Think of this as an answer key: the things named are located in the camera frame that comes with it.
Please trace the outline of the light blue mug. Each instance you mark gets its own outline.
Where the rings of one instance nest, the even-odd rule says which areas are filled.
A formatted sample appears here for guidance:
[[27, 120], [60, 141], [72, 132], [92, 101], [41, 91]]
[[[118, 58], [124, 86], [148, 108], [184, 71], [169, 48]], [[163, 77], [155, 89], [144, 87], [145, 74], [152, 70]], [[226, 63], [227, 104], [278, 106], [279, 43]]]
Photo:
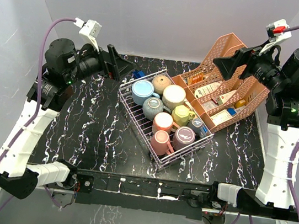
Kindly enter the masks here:
[[137, 105], [143, 105], [144, 101], [150, 97], [160, 99], [160, 95], [155, 92], [150, 81], [139, 80], [132, 85], [132, 99]]

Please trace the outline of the beige round mug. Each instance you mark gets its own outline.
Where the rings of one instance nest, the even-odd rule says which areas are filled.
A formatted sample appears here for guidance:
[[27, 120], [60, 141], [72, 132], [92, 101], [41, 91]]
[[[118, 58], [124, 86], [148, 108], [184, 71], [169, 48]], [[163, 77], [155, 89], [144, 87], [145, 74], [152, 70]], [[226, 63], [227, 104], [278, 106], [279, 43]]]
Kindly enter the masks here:
[[154, 92], [162, 95], [163, 91], [172, 84], [172, 81], [165, 75], [157, 75], [152, 79], [153, 87], [154, 87]]

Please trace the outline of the grey mug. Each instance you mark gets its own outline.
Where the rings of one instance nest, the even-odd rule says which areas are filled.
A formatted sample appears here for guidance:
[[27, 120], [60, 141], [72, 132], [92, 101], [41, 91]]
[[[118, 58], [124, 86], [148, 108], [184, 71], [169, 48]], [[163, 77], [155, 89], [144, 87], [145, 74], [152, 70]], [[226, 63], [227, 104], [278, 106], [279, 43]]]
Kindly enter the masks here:
[[142, 106], [142, 111], [148, 120], [153, 120], [158, 113], [167, 112], [171, 113], [171, 110], [168, 109], [163, 102], [156, 97], [150, 97], [146, 99]]

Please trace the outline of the small grey-blue cup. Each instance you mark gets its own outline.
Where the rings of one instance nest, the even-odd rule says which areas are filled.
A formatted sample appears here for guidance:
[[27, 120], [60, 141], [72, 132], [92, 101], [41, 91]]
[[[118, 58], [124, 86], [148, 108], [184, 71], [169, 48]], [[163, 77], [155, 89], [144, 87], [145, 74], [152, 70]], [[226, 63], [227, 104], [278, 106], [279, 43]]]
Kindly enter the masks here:
[[192, 129], [195, 135], [201, 138], [205, 137], [208, 131], [202, 120], [199, 118], [192, 119], [188, 122], [187, 127]]

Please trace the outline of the yellow-green mug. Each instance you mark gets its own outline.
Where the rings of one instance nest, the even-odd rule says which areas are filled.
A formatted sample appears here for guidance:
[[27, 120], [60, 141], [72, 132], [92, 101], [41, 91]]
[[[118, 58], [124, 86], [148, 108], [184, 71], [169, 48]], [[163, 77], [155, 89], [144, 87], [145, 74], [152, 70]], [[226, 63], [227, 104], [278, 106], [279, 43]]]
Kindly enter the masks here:
[[173, 121], [179, 126], [186, 126], [195, 116], [195, 113], [184, 105], [178, 105], [172, 111]]

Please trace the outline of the purple mug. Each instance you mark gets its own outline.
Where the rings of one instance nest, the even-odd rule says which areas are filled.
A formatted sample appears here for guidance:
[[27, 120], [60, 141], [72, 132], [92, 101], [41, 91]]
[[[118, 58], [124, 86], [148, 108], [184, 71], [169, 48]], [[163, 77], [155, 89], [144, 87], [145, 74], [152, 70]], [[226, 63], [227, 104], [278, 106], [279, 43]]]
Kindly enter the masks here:
[[187, 126], [181, 126], [173, 135], [172, 145], [174, 150], [180, 150], [195, 141], [195, 132]]

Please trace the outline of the pink mug white inside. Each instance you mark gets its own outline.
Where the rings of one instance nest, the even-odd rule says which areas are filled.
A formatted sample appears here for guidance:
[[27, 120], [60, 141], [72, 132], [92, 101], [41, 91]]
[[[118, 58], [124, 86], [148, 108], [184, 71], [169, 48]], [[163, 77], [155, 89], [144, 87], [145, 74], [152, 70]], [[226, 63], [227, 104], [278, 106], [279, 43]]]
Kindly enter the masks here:
[[150, 145], [158, 156], [174, 153], [169, 134], [166, 131], [157, 131], [151, 138]]

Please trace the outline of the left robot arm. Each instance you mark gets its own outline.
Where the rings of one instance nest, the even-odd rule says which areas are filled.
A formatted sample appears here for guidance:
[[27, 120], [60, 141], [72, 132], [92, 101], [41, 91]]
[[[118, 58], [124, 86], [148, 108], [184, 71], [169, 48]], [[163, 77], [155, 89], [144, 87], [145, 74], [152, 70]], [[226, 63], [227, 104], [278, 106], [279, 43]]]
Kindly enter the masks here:
[[75, 186], [77, 176], [67, 162], [29, 165], [28, 160], [41, 135], [72, 96], [74, 83], [93, 74], [120, 82], [137, 69], [137, 64], [122, 58], [113, 45], [107, 48], [104, 51], [84, 44], [76, 49], [73, 41], [66, 38], [50, 44], [44, 55], [42, 76], [27, 93], [24, 109], [0, 149], [0, 188], [25, 199], [37, 186]]

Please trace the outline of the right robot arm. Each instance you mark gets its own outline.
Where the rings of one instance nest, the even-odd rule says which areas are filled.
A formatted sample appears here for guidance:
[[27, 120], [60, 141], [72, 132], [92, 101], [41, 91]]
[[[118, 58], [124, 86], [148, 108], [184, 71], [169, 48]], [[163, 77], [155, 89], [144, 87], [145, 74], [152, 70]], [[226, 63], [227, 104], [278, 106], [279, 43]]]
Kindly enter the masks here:
[[291, 155], [299, 141], [299, 48], [283, 66], [279, 56], [273, 54], [280, 48], [276, 45], [263, 52], [262, 46], [245, 47], [233, 56], [213, 59], [225, 81], [244, 66], [240, 79], [253, 76], [269, 90], [265, 103], [269, 142], [257, 190], [214, 182], [207, 202], [214, 209], [228, 203], [242, 214], [296, 222], [298, 211], [290, 190], [295, 177], [287, 171], [289, 165], [295, 167], [298, 163]]

